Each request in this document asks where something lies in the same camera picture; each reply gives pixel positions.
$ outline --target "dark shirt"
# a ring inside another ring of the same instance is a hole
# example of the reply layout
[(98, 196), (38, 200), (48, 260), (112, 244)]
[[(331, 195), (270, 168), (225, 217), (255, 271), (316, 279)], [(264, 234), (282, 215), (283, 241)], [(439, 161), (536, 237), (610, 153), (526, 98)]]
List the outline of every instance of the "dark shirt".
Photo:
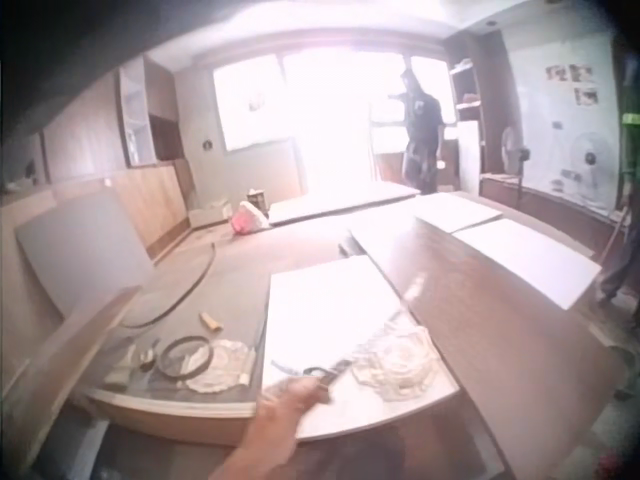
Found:
[(437, 150), (438, 127), (444, 125), (440, 103), (425, 92), (404, 94), (402, 100), (409, 140)]

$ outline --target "ceiling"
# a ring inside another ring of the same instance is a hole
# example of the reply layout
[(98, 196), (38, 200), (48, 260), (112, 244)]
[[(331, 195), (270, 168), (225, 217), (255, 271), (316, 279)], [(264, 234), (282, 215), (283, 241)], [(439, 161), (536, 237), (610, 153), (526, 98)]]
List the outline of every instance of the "ceiling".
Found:
[(224, 22), (194, 30), (150, 50), (172, 71), (194, 57), (259, 35), (319, 28), (377, 28), (446, 38), (483, 19), (543, 0), (290, 0), (251, 5)]

